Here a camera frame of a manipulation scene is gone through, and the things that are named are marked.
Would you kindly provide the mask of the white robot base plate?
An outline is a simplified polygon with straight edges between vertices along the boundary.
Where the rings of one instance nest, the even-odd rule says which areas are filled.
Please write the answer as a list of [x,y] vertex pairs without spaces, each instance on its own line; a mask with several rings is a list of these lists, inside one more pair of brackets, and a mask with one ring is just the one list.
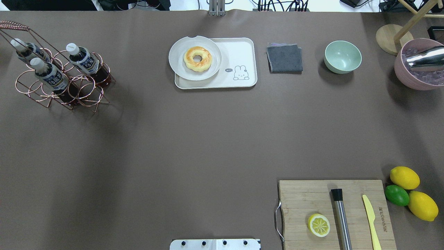
[[176,239],[170,250],[261,250],[260,239]]

